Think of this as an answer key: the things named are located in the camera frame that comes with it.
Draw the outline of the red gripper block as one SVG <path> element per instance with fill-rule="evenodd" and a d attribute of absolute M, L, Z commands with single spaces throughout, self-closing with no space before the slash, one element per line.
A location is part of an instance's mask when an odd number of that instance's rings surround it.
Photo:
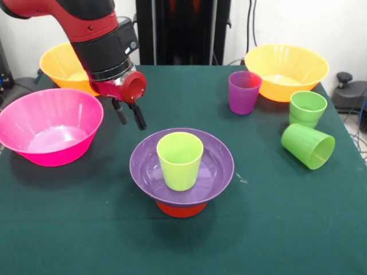
<path fill-rule="evenodd" d="M 141 131 L 147 128 L 140 107 L 135 104 L 135 101 L 144 95 L 147 87 L 146 78 L 141 72 L 129 71 L 116 80 L 106 82 L 91 81 L 91 87 L 100 95 L 114 98 L 112 105 L 122 124 L 127 124 L 128 118 L 120 105 L 120 101 L 128 103 L 129 108 L 134 113 L 138 128 Z"/>

